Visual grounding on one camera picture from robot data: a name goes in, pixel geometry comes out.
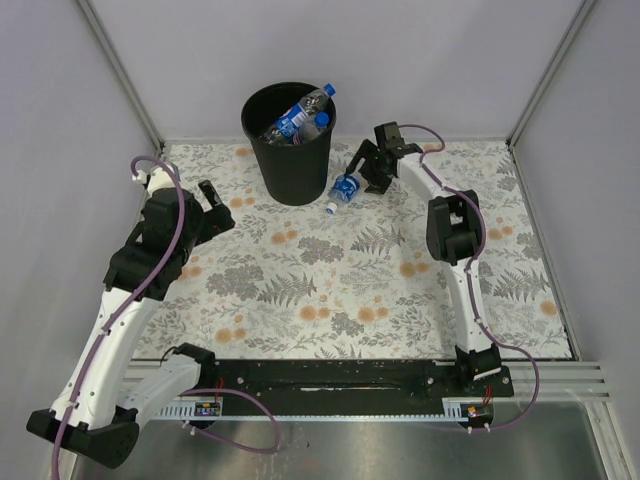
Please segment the blue label bottle white cap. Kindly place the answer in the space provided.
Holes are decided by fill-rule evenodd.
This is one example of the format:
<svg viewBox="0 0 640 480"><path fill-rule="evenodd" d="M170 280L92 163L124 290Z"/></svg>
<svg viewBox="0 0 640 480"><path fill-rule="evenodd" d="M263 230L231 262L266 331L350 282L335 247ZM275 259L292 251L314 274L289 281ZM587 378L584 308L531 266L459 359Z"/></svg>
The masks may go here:
<svg viewBox="0 0 640 480"><path fill-rule="evenodd" d="M326 212L335 214L339 208L349 204L361 188L361 182L355 175L341 175L336 178L328 193Z"/></svg>

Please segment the Pepsi bottle blue cap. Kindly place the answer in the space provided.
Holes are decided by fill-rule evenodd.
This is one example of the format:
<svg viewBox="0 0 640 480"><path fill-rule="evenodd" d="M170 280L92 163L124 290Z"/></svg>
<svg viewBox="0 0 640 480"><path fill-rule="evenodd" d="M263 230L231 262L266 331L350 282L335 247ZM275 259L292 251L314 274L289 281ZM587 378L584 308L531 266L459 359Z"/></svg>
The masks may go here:
<svg viewBox="0 0 640 480"><path fill-rule="evenodd" d="M293 135L292 143L301 145L320 136L330 123L330 116L326 112L319 112L310 116Z"/></svg>

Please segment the clear bottle red cap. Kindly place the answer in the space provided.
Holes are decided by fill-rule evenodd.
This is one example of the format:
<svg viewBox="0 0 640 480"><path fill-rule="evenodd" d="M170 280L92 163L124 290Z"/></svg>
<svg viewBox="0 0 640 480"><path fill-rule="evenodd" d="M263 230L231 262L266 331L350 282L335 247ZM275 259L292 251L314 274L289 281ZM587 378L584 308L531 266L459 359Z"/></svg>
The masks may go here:
<svg viewBox="0 0 640 480"><path fill-rule="evenodd" d="M277 127L273 126L267 129L260 136L260 139L270 145L281 145L287 140L287 137L284 136Z"/></svg>

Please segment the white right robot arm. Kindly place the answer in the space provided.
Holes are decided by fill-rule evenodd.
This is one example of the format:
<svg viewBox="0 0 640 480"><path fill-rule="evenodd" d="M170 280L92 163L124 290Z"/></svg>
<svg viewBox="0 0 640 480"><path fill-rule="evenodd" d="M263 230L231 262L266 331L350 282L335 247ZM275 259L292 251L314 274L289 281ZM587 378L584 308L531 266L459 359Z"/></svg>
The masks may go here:
<svg viewBox="0 0 640 480"><path fill-rule="evenodd" d="M473 190L462 191L426 163L426 155L444 150L439 141L423 150L407 143L402 126L389 122L374 128L375 142L365 140L345 172L359 172L368 193L382 195L397 178L425 204L426 245L432 259L441 264L456 319L455 383L469 396L480 394L499 374L502 360L496 342L482 330L484 306L477 260L486 243L486 228Z"/></svg>

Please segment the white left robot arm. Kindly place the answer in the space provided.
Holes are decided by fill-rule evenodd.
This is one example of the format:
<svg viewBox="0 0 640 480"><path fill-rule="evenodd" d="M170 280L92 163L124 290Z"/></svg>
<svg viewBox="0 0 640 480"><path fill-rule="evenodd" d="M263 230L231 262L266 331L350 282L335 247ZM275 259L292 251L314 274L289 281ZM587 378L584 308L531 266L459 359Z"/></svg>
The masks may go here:
<svg viewBox="0 0 640 480"><path fill-rule="evenodd" d="M152 188L142 220L110 259L98 317L71 378L50 408L31 413L29 432L115 469L143 427L176 396L214 389L214 353L183 343L157 371L128 393L120 391L146 325L192 250L235 225L211 182L198 187L210 210L171 183Z"/></svg>

